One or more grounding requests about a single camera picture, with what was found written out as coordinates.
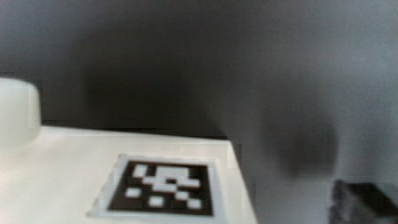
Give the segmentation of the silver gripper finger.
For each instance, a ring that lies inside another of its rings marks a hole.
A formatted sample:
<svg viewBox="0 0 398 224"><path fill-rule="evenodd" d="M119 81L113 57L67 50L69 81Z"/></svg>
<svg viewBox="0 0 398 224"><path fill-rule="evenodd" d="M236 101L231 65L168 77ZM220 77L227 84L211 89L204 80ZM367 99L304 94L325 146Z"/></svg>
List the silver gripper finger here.
<svg viewBox="0 0 398 224"><path fill-rule="evenodd" d="M398 203L373 183L332 186L330 224L398 224Z"/></svg>

